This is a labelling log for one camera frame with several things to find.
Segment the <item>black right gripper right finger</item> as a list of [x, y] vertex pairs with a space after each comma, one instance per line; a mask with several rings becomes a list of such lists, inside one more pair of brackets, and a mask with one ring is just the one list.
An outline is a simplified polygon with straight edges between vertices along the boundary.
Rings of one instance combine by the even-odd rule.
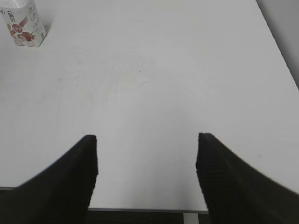
[[210, 133], [199, 133], [196, 172], [213, 224], [297, 224], [299, 195]]

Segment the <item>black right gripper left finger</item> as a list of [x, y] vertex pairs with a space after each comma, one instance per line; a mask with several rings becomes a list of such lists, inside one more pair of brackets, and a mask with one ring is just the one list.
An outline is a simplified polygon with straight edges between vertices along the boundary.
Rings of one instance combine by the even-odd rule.
[[0, 222], [82, 224], [97, 175], [97, 138], [86, 135], [37, 176], [1, 194]]

